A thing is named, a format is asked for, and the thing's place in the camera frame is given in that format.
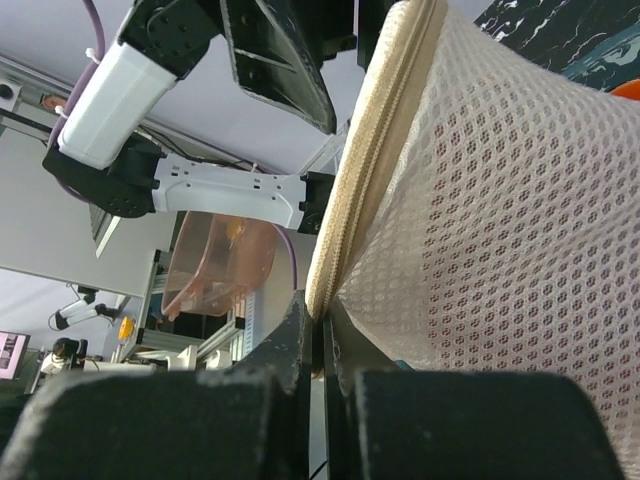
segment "plastic container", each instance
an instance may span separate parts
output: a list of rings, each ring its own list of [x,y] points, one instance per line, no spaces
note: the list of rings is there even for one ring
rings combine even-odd
[[[174,249],[162,313],[220,316],[269,276],[276,245],[269,223],[211,213],[187,213]]]

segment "white zip tie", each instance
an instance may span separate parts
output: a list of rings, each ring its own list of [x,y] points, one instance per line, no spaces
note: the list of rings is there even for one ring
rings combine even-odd
[[[64,113],[64,107],[62,105],[56,105],[56,108],[54,108],[53,111],[65,120],[69,120],[69,116]]]
[[[93,63],[95,63],[96,65],[100,65],[100,60],[98,59],[98,57],[96,57],[96,51],[93,48],[87,48],[84,53],[91,59]]]

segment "beige zipper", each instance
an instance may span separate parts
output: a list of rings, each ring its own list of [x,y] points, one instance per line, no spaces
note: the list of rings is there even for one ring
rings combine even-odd
[[[369,85],[365,79],[360,93],[358,104],[366,103],[356,106],[362,113],[352,119],[318,236],[306,294],[314,319],[326,311],[362,247],[417,112],[447,13],[444,0],[407,0],[400,8],[388,53],[376,51],[367,73],[374,78]]]

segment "monitor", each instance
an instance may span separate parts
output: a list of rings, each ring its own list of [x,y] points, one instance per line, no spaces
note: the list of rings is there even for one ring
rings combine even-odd
[[[13,380],[27,350],[29,335],[0,332],[0,380]]]

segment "black marble surface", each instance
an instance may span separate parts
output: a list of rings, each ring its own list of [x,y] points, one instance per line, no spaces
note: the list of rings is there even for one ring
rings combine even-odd
[[[640,77],[640,0],[496,0],[476,24],[526,59],[592,88]]]

